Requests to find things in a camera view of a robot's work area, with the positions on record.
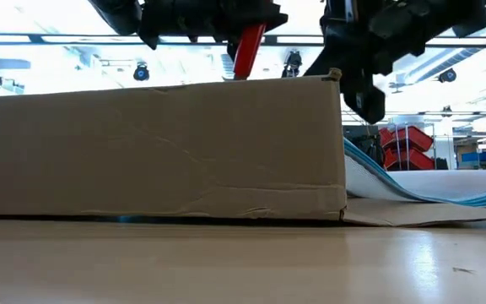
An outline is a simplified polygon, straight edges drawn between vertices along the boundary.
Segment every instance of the ceiling light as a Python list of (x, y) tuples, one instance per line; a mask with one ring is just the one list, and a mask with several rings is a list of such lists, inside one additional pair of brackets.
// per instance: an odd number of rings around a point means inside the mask
[(486, 144), (478, 144), (478, 149), (486, 149)]

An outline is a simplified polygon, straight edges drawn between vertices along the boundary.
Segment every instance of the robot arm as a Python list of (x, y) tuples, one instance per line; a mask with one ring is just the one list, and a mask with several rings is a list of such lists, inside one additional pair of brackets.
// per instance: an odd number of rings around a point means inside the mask
[(343, 71), (344, 101), (367, 122), (385, 115), (385, 95), (373, 74), (388, 75), (401, 57), (453, 28), (458, 37), (486, 27), (486, 0), (327, 0), (320, 20), (324, 49), (305, 75)]
[[(263, 32), (288, 20), (268, 0), (145, 0), (142, 6), (136, 0), (89, 1), (116, 32), (137, 32), (152, 49), (160, 35), (228, 41), (236, 76), (250, 73)], [(326, 0), (324, 48), (305, 75), (340, 68), (346, 104), (367, 122), (379, 122), (385, 95), (373, 85), (373, 74), (387, 75), (401, 57), (421, 55), (427, 41), (451, 27), (459, 37), (485, 28), (485, 6), (486, 0)]]

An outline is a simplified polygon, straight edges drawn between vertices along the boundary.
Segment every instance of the cardboard sheet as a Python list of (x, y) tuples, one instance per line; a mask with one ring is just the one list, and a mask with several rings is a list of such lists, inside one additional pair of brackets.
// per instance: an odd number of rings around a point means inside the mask
[(486, 220), (486, 209), (455, 204), (349, 198), (343, 221), (361, 225), (424, 226)]
[(338, 220), (323, 77), (0, 97), (0, 214)]

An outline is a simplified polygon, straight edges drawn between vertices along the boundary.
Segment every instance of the red storage bin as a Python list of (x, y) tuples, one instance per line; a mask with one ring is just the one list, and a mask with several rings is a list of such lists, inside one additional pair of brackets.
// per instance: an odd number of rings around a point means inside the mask
[[(406, 128), (399, 128), (398, 144), (400, 147), (406, 147)], [(381, 146), (384, 149), (397, 149), (397, 134), (395, 131), (383, 128), (380, 130)], [(432, 146), (433, 139), (414, 126), (408, 127), (408, 147), (415, 148), (421, 152), (428, 151)]]
[(410, 159), (409, 170), (434, 170), (435, 168), (435, 161), (417, 149), (410, 149), (408, 154), (406, 150), (401, 151), (401, 167), (398, 164), (398, 153), (393, 149), (387, 149), (384, 167), (388, 171), (408, 170), (408, 157)]

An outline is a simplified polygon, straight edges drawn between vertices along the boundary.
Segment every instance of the table surface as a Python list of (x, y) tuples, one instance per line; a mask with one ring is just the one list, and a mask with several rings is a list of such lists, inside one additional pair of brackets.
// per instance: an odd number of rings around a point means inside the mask
[(486, 303), (486, 225), (0, 221), (0, 303)]

